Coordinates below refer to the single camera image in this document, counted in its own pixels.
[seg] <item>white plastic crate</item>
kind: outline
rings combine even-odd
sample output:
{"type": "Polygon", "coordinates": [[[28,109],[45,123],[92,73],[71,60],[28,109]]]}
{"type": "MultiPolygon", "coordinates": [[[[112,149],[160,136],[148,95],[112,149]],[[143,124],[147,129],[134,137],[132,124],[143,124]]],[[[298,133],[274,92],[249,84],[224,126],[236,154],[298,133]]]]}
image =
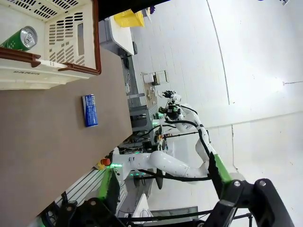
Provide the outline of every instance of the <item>white plastic crate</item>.
{"type": "Polygon", "coordinates": [[[0,48],[0,89],[48,89],[101,73],[98,0],[0,0],[0,43],[25,26],[27,52],[0,48]]]}

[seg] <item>energy drink can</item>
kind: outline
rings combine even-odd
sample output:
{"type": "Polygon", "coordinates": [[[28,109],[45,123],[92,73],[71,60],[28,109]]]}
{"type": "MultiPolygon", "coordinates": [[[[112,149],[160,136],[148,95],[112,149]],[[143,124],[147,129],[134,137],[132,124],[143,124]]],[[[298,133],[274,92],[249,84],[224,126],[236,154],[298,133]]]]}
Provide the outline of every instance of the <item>energy drink can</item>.
{"type": "Polygon", "coordinates": [[[0,46],[19,51],[28,51],[37,44],[37,41],[36,31],[32,27],[26,26],[5,40],[0,46]]]}
{"type": "Polygon", "coordinates": [[[97,119],[95,96],[93,94],[82,96],[82,100],[83,100],[84,119],[85,119],[86,127],[97,126],[98,119],[97,119]]]}

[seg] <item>screw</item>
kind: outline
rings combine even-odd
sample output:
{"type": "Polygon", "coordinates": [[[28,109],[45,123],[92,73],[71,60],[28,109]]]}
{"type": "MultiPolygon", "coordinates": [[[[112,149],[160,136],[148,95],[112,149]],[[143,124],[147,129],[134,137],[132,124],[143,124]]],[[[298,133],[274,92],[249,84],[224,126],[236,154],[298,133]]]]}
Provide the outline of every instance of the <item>screw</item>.
{"type": "Polygon", "coordinates": [[[265,181],[260,181],[260,185],[264,187],[266,185],[265,181]]]}
{"type": "Polygon", "coordinates": [[[241,185],[241,183],[240,183],[239,181],[235,181],[235,182],[233,183],[233,185],[235,185],[236,187],[239,187],[239,186],[241,185]]]}

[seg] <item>green can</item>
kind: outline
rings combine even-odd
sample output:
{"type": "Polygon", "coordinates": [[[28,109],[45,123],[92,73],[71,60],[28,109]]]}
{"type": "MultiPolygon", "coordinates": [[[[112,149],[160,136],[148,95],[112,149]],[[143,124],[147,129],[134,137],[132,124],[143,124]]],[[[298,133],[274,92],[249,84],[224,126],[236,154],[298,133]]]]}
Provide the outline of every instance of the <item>green can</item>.
{"type": "Polygon", "coordinates": [[[32,27],[26,26],[5,40],[0,46],[13,50],[28,51],[37,44],[37,41],[36,31],[32,27]]]}

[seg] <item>white table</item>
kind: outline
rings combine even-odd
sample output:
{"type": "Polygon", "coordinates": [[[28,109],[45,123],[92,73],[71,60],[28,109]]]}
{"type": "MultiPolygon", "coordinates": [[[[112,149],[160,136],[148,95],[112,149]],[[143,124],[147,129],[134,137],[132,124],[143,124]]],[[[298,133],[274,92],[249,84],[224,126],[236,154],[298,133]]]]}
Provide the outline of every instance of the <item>white table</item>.
{"type": "Polygon", "coordinates": [[[134,55],[131,29],[121,27],[115,21],[114,16],[99,22],[99,43],[111,52],[116,53],[116,47],[119,46],[130,55],[134,55]]]}

